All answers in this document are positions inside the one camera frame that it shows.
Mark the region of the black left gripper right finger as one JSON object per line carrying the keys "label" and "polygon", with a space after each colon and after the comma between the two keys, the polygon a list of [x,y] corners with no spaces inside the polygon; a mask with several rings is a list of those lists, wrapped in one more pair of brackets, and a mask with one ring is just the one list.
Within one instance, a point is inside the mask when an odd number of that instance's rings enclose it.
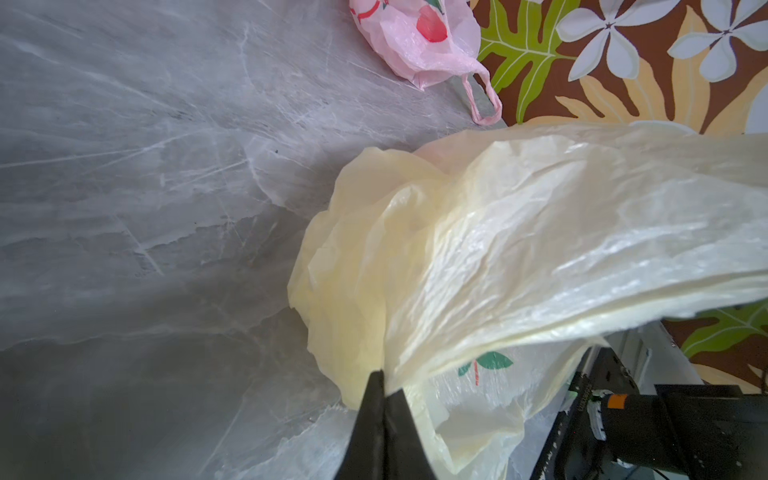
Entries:
{"label": "black left gripper right finger", "polygon": [[385,400],[384,433],[384,479],[436,480],[403,390]]}

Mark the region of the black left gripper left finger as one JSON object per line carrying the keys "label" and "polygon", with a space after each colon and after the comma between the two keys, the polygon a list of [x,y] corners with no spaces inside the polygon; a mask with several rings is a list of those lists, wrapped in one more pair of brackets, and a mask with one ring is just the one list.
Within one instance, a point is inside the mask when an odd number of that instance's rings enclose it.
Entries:
{"label": "black left gripper left finger", "polygon": [[386,472],[384,374],[370,374],[335,480],[382,480]]}

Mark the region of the yellow orange-print plastic bag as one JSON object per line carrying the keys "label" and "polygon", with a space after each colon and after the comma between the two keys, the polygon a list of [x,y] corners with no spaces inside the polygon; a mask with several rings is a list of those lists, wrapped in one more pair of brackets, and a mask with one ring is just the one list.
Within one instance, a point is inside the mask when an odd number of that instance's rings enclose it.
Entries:
{"label": "yellow orange-print plastic bag", "polygon": [[368,148],[288,284],[344,404],[382,371],[440,479],[503,478],[527,420],[607,335],[766,294],[766,136],[659,124]]}

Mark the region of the pink apple-print plastic bag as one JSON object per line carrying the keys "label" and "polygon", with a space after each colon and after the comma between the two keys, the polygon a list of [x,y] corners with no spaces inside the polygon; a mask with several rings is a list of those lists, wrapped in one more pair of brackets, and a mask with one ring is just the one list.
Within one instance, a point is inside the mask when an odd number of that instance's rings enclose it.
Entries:
{"label": "pink apple-print plastic bag", "polygon": [[502,102],[479,61],[481,29],[467,1],[349,0],[348,8],[396,75],[420,90],[459,77],[473,122],[491,126],[501,120]]}

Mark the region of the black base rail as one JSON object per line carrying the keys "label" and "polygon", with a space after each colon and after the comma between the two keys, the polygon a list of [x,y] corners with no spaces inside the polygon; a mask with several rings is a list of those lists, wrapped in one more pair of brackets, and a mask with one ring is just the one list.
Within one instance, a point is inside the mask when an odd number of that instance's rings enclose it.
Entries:
{"label": "black base rail", "polygon": [[590,348],[580,361],[530,475],[540,479],[630,479],[639,471],[618,461],[599,431],[601,400],[638,387],[614,350]]}

